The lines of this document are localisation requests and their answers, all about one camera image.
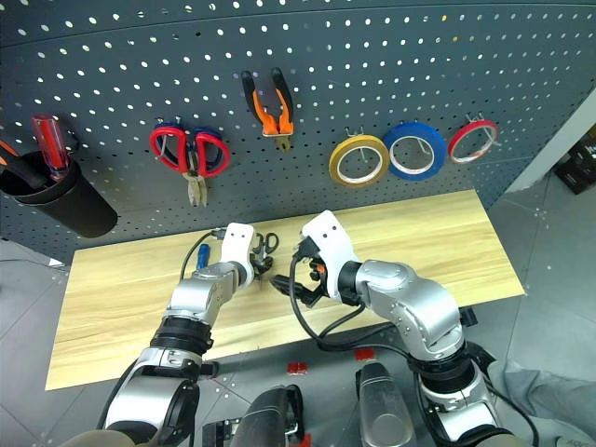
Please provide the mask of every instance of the gray pants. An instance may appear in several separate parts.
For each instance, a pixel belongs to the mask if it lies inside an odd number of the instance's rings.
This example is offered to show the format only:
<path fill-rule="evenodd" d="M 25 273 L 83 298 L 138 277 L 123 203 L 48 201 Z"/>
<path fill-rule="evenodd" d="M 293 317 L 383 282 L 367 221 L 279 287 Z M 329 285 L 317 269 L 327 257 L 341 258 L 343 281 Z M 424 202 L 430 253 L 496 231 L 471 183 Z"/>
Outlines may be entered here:
<path fill-rule="evenodd" d="M 556 424 L 552 420 L 563 421 L 584 432 L 578 431 L 576 439 L 585 440 L 588 435 L 592 442 L 596 440 L 596 382 L 526 370 L 512 360 L 494 362 L 489 375 L 494 387 L 529 415 L 551 420 L 550 428 Z M 560 435 L 569 437 L 569 428 L 562 429 L 565 433 Z"/>

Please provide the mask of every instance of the tool holder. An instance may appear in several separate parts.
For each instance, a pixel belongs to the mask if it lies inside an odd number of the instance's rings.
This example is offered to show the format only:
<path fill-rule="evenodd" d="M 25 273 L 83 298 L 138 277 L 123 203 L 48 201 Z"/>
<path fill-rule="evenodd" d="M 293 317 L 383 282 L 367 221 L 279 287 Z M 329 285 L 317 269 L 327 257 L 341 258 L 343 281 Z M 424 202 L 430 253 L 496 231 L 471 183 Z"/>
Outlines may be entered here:
<path fill-rule="evenodd" d="M 41 152 L 31 152 L 22 159 L 49 176 Z M 44 212 L 82 237 L 105 235 L 114 228 L 118 219 L 114 209 L 88 182 L 73 160 L 64 179 L 49 188 L 36 192 L 21 178 L 5 170 L 0 174 L 0 190 L 22 205 Z"/>

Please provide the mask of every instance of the light wood surface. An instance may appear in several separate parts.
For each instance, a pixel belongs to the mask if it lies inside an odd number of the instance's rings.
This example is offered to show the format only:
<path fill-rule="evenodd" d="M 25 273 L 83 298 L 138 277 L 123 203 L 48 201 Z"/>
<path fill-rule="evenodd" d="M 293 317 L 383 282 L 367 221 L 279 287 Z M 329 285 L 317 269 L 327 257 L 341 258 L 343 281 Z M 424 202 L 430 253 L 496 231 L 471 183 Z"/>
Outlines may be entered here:
<path fill-rule="evenodd" d="M 459 305 L 474 305 L 523 293 L 508 257 L 476 193 L 464 191 L 335 212 L 361 261 L 410 264 L 419 276 L 445 286 Z M 292 249 L 311 216 L 256 223 L 276 232 L 279 248 L 261 288 L 258 282 L 223 306 L 206 359 L 306 338 L 288 297 L 269 276 L 288 274 Z M 174 290 L 181 262 L 204 232 L 156 237 L 77 251 L 74 254 L 46 389 L 119 377 L 148 346 Z M 210 239 L 210 261 L 221 242 Z M 189 267 L 196 262 L 192 258 Z M 299 264 L 298 280 L 312 285 Z M 306 318 L 318 330 L 353 310 L 322 298 Z M 345 325 L 381 321 L 366 311 Z"/>

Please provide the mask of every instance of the yellow tape roll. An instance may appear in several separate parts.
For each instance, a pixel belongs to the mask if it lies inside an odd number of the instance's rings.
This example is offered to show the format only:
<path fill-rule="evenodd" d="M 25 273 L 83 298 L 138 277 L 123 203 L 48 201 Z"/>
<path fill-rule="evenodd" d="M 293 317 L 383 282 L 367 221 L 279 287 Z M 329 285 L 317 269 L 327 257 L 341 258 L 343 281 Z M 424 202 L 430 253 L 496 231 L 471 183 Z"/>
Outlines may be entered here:
<path fill-rule="evenodd" d="M 340 171 L 340 165 L 344 158 L 360 149 L 370 149 L 378 155 L 378 163 L 367 175 L 362 177 L 348 177 Z M 389 151 L 385 144 L 373 135 L 356 135 L 340 142 L 333 149 L 329 158 L 329 173 L 336 182 L 350 188 L 361 188 L 374 183 L 385 175 L 389 167 Z"/>

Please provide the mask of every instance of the robotic hand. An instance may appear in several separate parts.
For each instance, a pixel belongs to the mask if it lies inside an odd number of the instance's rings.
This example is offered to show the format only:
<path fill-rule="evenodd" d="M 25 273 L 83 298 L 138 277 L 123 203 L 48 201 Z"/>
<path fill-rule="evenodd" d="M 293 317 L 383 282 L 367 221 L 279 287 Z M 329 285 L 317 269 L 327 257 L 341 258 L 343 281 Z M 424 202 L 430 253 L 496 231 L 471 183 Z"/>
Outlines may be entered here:
<path fill-rule="evenodd" d="M 180 281 L 149 347 L 122 375 L 98 430 L 63 447 L 176 446 L 194 437 L 202 355 L 221 306 L 251 284 L 254 229 L 231 223 L 217 264 Z"/>
<path fill-rule="evenodd" d="M 365 305 L 398 328 L 423 418 L 438 445 L 472 446 L 488 439 L 494 445 L 525 445 L 499 426 L 481 369 L 467 349 L 457 303 L 446 289 L 418 277 L 407 264 L 361 263 L 328 210 L 307 223 L 301 236 L 290 277 L 276 276 L 271 282 L 291 297 L 296 316 L 319 345 L 323 337 L 313 335 L 299 315 L 296 297 L 308 306 L 321 296 Z M 304 258 L 311 260 L 311 278 L 320 281 L 314 291 L 294 282 L 296 263 Z"/>

